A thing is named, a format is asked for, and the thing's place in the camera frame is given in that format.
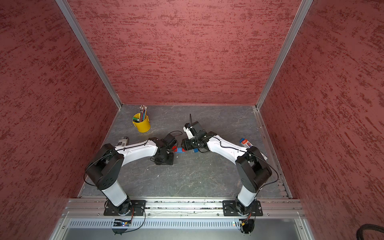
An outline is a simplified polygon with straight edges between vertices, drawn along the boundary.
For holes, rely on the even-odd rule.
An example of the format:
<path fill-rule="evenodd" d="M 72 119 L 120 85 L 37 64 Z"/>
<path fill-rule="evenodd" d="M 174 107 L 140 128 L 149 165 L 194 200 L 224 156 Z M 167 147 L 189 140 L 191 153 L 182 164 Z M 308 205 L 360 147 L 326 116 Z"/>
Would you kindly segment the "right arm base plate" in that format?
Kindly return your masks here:
<path fill-rule="evenodd" d="M 261 202 L 254 200 L 249 206 L 244 206 L 240 201 L 223 201 L 223 212 L 225 217 L 242 216 L 262 217 L 263 210 Z"/>

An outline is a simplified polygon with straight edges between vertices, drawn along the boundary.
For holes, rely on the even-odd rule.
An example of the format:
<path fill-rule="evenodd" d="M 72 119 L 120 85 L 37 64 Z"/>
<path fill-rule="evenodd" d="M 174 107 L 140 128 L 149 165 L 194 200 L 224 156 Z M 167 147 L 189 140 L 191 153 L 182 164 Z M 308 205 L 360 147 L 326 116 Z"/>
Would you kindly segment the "light blue long lego brick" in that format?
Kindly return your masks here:
<path fill-rule="evenodd" d="M 176 149 L 175 149 L 175 152 L 176 152 L 176 153 L 184 153 L 185 150 L 184 150 L 183 148 L 176 148 Z"/>

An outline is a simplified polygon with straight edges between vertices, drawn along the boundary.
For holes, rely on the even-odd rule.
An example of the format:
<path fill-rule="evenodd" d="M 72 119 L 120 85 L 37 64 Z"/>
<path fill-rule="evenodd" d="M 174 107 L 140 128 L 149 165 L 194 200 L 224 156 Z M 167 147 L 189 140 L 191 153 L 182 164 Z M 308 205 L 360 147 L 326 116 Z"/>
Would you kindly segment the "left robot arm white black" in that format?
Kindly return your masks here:
<path fill-rule="evenodd" d="M 86 167 L 85 176 L 107 198 L 106 216 L 129 216 L 134 213 L 128 194 L 118 182 L 121 168 L 143 158 L 150 158 L 156 165 L 172 165 L 174 153 L 171 150 L 177 143 L 176 138 L 167 136 L 163 139 L 149 138 L 142 143 L 124 147 L 105 144 L 100 148 Z"/>

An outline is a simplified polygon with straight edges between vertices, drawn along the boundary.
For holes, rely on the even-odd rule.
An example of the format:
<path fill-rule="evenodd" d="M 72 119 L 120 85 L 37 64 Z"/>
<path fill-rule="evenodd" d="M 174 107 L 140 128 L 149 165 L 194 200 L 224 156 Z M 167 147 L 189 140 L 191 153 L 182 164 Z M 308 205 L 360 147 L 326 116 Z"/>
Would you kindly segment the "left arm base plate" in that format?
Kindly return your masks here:
<path fill-rule="evenodd" d="M 110 200 L 105 202 L 104 216 L 143 216 L 146 206 L 145 200 L 126 199 L 121 205 L 115 206 Z"/>

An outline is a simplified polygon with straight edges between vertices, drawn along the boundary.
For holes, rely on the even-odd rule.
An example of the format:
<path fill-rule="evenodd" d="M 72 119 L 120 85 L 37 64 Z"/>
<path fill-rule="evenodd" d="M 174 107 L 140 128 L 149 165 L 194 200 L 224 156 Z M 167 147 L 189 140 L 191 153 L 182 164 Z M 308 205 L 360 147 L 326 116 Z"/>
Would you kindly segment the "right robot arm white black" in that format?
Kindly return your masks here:
<path fill-rule="evenodd" d="M 186 151 L 205 149 L 207 153 L 216 153 L 236 165 L 243 186 L 235 199 L 235 209 L 242 216 L 251 213 L 259 190 L 273 175 L 271 166 L 258 148 L 237 146 L 219 135 L 183 139 L 182 148 Z"/>

